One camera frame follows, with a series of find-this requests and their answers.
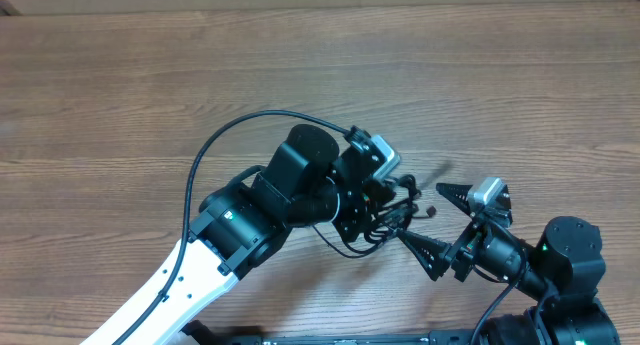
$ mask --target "wood grain surface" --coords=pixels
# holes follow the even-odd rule
[[[530,242],[559,215],[600,226],[599,296],[622,343],[640,344],[640,3],[1,18],[0,343],[98,328],[178,239],[204,140],[269,108],[383,134],[419,181],[503,177]],[[296,123],[225,134],[194,201],[266,163]],[[437,217],[413,229],[454,240],[465,218],[433,184],[429,204]],[[348,260],[300,229],[198,318],[411,333],[472,327],[501,290],[431,282],[397,241]],[[513,293],[496,315],[531,305]]]

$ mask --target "white arm segment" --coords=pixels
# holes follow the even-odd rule
[[[113,344],[156,298],[173,270],[179,248],[180,241],[151,279],[82,345]],[[187,244],[180,272],[169,289],[169,298],[158,304],[124,344],[165,344],[205,306],[231,290],[238,278],[233,273],[220,274],[217,268],[221,263],[200,240]]]

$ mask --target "white ring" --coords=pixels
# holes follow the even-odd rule
[[[329,179],[329,181],[331,181],[331,183],[333,185],[335,185],[336,183],[333,181],[332,178],[327,176],[327,179]],[[336,195],[338,196],[338,207],[336,209],[336,213],[333,215],[333,218],[331,218],[331,220],[329,220],[329,222],[333,222],[333,220],[335,220],[338,217],[338,213],[340,212],[340,193],[336,193]]]

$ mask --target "brown tabletop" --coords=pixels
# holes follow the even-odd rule
[[[204,140],[269,108],[383,134],[418,181],[447,164],[438,181],[503,177],[529,242],[559,215],[600,226],[599,297],[640,344],[640,3],[0,18],[0,343],[98,328],[178,239]],[[296,123],[221,138],[194,203]],[[418,233],[452,241],[467,223],[433,184],[420,204],[439,212]],[[281,335],[473,327],[502,288],[434,283],[399,241],[344,259],[300,229],[198,319]],[[495,315],[531,305],[513,293]]]

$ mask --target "table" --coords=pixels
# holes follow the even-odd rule
[[[640,3],[0,18],[0,343],[99,327],[178,239],[204,140],[268,108],[383,134],[418,181],[503,177],[529,242],[559,215],[600,226],[599,296],[640,344]],[[296,123],[224,135],[194,202]],[[413,230],[454,240],[464,216],[432,184],[429,204],[438,215]],[[398,241],[343,259],[301,229],[198,319],[279,335],[468,328],[502,287],[431,282]],[[531,305],[513,293],[495,315]]]

